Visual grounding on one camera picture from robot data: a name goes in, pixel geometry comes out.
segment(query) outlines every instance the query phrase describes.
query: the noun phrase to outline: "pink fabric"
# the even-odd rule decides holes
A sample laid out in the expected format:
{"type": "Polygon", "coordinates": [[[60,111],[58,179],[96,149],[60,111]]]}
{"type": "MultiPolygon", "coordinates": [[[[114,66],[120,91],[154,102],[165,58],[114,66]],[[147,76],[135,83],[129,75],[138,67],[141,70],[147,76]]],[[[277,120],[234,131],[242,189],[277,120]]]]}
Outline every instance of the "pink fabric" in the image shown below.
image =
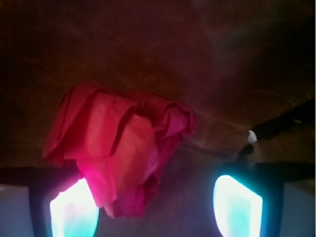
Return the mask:
{"type": "Polygon", "coordinates": [[[56,166],[75,160],[98,207],[112,217],[138,217],[195,122],[180,101],[144,92],[118,95],[82,83],[61,101],[43,157],[56,166]]]}

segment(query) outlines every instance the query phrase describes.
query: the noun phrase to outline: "glowing light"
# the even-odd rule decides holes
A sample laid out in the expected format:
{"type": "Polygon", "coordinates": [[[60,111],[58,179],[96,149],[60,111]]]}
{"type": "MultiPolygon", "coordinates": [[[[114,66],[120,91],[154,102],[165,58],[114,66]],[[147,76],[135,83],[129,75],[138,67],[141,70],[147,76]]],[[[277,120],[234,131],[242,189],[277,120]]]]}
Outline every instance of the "glowing light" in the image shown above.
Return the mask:
{"type": "Polygon", "coordinates": [[[85,179],[78,180],[50,202],[53,237],[92,237],[97,228],[99,208],[85,179]]]}
{"type": "Polygon", "coordinates": [[[213,205],[218,229],[224,237],[259,237],[262,197],[229,175],[214,187],[213,205]]]}

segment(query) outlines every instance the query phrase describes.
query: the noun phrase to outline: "white light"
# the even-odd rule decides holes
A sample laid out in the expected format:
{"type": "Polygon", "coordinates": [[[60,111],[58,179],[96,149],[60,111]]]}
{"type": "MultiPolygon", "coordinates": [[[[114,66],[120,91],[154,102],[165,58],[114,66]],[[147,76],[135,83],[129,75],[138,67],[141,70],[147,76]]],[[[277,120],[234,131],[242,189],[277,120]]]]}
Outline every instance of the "white light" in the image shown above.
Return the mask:
{"type": "Polygon", "coordinates": [[[99,208],[85,179],[78,180],[50,202],[53,237],[92,237],[97,228],[99,208]]]}
{"type": "Polygon", "coordinates": [[[218,229],[224,237],[259,237],[262,197],[229,175],[214,187],[213,205],[218,229]]]}

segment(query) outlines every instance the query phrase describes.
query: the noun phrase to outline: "small white object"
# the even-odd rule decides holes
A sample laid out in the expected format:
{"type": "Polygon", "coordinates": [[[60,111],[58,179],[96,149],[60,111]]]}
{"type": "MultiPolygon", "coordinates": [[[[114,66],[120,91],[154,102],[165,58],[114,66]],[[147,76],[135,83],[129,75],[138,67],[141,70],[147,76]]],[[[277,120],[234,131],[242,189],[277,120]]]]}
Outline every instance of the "small white object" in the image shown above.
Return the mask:
{"type": "Polygon", "coordinates": [[[249,130],[248,142],[249,142],[250,144],[253,144],[253,143],[255,143],[256,141],[258,141],[256,134],[255,134],[252,130],[249,130]]]}

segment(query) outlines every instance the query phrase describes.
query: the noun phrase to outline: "brown surface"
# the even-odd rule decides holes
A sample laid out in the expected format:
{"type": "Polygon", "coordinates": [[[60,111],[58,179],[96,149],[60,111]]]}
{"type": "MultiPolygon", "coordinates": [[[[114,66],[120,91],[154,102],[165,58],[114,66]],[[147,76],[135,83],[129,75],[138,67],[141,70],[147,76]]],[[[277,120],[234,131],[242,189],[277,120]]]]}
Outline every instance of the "brown surface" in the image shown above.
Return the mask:
{"type": "MultiPolygon", "coordinates": [[[[198,118],[191,147],[167,165],[144,218],[107,220],[97,234],[214,236],[208,175],[251,126],[315,96],[315,2],[0,0],[0,75],[0,167],[48,165],[45,139],[76,83],[184,100],[198,118]]],[[[315,161],[315,122],[260,141],[249,159],[315,161]]]]}

